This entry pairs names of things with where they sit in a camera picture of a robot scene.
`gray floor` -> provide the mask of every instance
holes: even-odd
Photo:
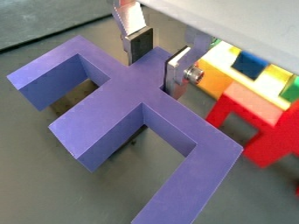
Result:
[[[107,0],[1,0],[0,50],[103,18],[109,7]]]
[[[183,24],[151,10],[145,10],[145,19],[155,28],[155,43],[175,53],[183,46]],[[49,132],[48,125],[95,86],[85,82],[39,112],[5,76],[76,35],[127,63],[112,18],[0,55],[1,224],[127,224],[183,161],[167,142],[145,129],[89,173]],[[215,103],[193,86],[180,102],[203,117]],[[221,130],[241,144],[255,134],[233,115]],[[264,170],[241,157],[193,223],[299,223],[297,178],[296,157],[285,157]]]

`red block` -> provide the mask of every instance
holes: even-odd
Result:
[[[259,167],[267,167],[289,153],[299,156],[299,101],[283,111],[249,89],[232,82],[205,120],[219,127],[231,112],[257,129],[243,153]]]

